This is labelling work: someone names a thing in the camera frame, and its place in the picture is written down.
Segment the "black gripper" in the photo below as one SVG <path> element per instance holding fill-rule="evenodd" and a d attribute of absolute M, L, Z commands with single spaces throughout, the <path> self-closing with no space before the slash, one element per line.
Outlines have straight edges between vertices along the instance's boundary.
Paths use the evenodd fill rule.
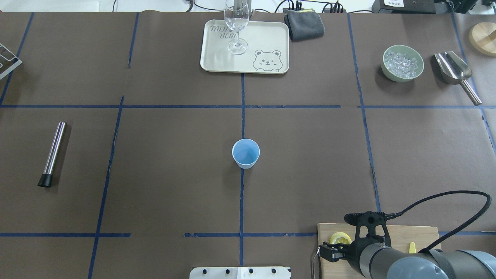
<path fill-rule="evenodd" d="M 359 262 L 358 241 L 353 241 L 351 244 L 323 242 L 320 245 L 319 256 L 332 263 L 346 260 L 349 263 L 356 264 Z"/>

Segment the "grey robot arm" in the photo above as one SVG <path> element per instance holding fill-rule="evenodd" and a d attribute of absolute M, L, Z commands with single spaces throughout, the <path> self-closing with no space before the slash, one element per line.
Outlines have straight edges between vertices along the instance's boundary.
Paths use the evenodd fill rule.
<path fill-rule="evenodd" d="M 355 250 L 352 245 L 319 246 L 320 257 L 329 262 L 346 261 L 365 279 L 494 279 L 495 257 L 475 250 L 404 253 L 383 243 Z"/>

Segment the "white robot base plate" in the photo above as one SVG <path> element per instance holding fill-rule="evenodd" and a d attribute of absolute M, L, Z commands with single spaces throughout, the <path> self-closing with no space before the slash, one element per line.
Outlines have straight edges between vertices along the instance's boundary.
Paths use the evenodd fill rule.
<path fill-rule="evenodd" d="M 197 267 L 190 279 L 291 279 L 292 272 L 284 266 Z"/>

